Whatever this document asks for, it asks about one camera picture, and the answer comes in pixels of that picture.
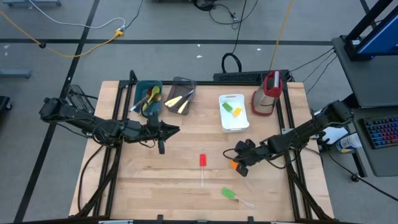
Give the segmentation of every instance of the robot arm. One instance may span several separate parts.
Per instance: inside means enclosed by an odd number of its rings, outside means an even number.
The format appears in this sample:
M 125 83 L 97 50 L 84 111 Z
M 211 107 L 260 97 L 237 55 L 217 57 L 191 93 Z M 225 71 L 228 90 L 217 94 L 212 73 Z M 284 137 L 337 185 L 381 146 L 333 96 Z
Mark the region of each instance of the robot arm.
M 247 166 L 253 166 L 263 159 L 271 161 L 283 156 L 290 149 L 302 149 L 311 136 L 321 133 L 327 127 L 341 128 L 352 121 L 353 114 L 340 101 L 326 105 L 313 119 L 285 134 L 271 136 L 260 142 L 260 146 L 247 139 L 238 142 L 234 150 L 238 155 L 233 159 L 238 163 L 236 171 L 247 176 Z
M 124 140 L 127 143 L 158 140 L 159 153 L 164 154 L 164 141 L 180 131 L 178 126 L 159 122 L 157 114 L 148 116 L 147 124 L 138 121 L 104 120 L 71 106 L 60 98 L 46 98 L 39 112 L 41 120 L 48 123 L 66 122 L 91 133 L 93 139 L 105 146 L 114 147 Z

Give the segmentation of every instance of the green utensil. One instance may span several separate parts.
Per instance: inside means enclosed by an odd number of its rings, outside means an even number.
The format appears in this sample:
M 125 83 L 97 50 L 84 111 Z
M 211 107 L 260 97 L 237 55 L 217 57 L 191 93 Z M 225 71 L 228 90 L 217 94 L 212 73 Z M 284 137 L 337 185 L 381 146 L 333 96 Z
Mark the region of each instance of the green utensil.
M 243 204 L 245 204 L 245 205 L 248 206 L 249 208 L 255 208 L 255 207 L 256 207 L 256 206 L 254 206 L 252 203 L 249 203 L 249 202 L 247 202 L 247 201 L 245 201 L 245 200 L 239 198 L 238 196 L 236 196 L 235 192 L 233 192 L 233 191 L 230 190 L 230 189 L 223 188 L 223 189 L 221 189 L 221 193 L 222 193 L 226 198 L 228 198 L 228 199 L 231 199 L 231 200 L 234 200 L 234 199 L 239 200 L 240 202 L 242 202 Z
M 224 108 L 226 111 L 232 113 L 233 108 L 232 108 L 232 106 L 230 106 L 229 104 L 223 103 L 223 108 Z
M 221 190 L 221 193 L 226 197 L 226 198 L 228 198 L 228 199 L 234 199 L 235 198 L 235 192 L 233 192 L 232 190 L 230 190 L 230 189 L 226 189 L 226 188 L 223 188 L 222 190 Z
M 149 99 L 147 101 L 148 105 L 152 102 L 152 100 L 153 100 L 153 98 L 154 98 L 156 93 L 160 93 L 160 87 L 159 86 L 155 86 L 152 89 L 152 95 L 149 97 Z M 147 104 L 144 104 L 143 108 L 142 108 L 142 111 L 145 111 L 146 109 L 147 109 Z

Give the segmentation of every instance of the computer monitor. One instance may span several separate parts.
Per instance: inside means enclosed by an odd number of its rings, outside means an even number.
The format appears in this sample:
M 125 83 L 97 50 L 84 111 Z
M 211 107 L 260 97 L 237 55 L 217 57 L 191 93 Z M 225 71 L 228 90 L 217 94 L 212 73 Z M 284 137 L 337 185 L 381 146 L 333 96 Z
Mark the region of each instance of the computer monitor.
M 352 61 L 371 60 L 378 55 L 398 55 L 398 6 L 365 38 L 360 35 L 392 2 L 380 0 L 346 36 L 345 50 Z

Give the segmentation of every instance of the gray floor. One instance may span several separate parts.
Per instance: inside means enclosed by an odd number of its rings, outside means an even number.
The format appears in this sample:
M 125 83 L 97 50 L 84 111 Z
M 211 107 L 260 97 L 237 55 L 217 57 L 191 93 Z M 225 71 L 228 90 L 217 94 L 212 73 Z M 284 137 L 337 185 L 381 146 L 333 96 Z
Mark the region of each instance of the gray floor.
M 220 2 L 231 6 L 231 10 L 240 15 L 242 1 Z M 367 2 L 371 7 L 376 0 Z M 43 6 L 43 9 L 60 21 L 85 23 L 93 0 L 69 0 L 62 3 L 62 7 Z M 248 8 L 251 9 L 253 4 L 254 0 L 249 0 Z M 289 0 L 260 0 L 253 14 L 243 23 L 241 39 L 276 40 L 288 4 Z M 129 21 L 135 15 L 138 5 L 138 0 L 101 0 L 93 25 L 97 26 L 118 16 Z M 35 9 L 8 8 L 0 4 L 0 10 L 36 38 L 79 39 L 83 32 L 81 27 L 54 24 Z M 214 11 L 214 15 L 217 19 L 229 21 L 228 15 L 221 8 Z M 364 15 L 359 0 L 295 1 L 282 40 L 329 41 L 332 37 L 347 34 Z M 104 29 L 90 30 L 88 38 L 110 38 L 119 26 L 117 23 Z M 3 18 L 0 19 L 0 27 L 5 30 L 0 32 L 0 39 L 25 38 Z M 207 12 L 201 12 L 187 2 L 171 0 L 163 0 L 160 4 L 144 0 L 140 16 L 122 37 L 127 40 L 234 38 L 235 30 L 230 26 L 215 24 Z M 77 47 L 77 44 L 49 45 L 66 54 L 74 54 Z M 85 44 L 83 50 L 92 46 Z M 221 57 L 232 48 L 233 45 L 212 44 L 106 45 L 80 59 L 72 82 L 79 84 L 87 94 L 97 95 L 102 81 L 127 79 L 130 69 L 141 80 L 170 80 L 174 76 L 212 80 L 214 73 L 221 72 Z M 330 48 L 331 46 L 281 45 L 273 68 L 293 69 Z M 267 70 L 273 49 L 273 45 L 239 45 L 236 55 L 241 59 L 244 71 Z M 51 54 L 35 44 L 0 44 L 0 68 L 32 70 L 31 79 L 0 80 L 0 95 L 10 96 L 14 105 L 0 125 L 0 223 L 12 222 L 15 217 L 47 131 L 47 124 L 40 121 L 38 111 L 46 96 L 56 97 L 60 94 L 71 62 L 70 58 Z M 296 80 L 302 81 L 318 63 L 294 72 Z M 236 70 L 230 60 L 226 62 L 226 67 L 231 72 Z M 306 89 L 313 85 L 323 68 L 325 65 L 305 82 Z M 309 93 L 308 102 L 313 109 L 319 109 L 350 93 L 343 70 L 335 60 Z M 84 139 L 62 128 L 56 129 L 25 221 L 64 218 L 68 215 L 84 148 Z M 326 181 L 337 218 L 358 223 L 393 223 L 398 219 L 396 203 L 367 185 L 352 183 L 345 171 L 327 155 L 323 157 Z M 354 170 L 351 156 L 335 157 Z M 372 175 L 368 162 L 364 163 L 369 174 L 368 181 L 398 196 L 397 177 L 376 178 Z

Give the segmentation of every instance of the white tray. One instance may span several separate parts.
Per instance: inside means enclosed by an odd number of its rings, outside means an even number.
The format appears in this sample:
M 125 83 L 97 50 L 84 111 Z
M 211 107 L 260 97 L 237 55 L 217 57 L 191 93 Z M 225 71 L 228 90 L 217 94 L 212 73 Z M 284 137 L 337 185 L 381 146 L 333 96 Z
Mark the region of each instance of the white tray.
M 244 107 L 244 96 L 242 94 L 221 95 L 218 98 L 220 103 L 221 126 L 225 133 L 243 132 L 249 127 L 248 117 L 246 116 L 246 109 Z M 240 107 L 242 112 L 238 117 L 225 110 L 223 103 L 229 104 L 232 108 Z

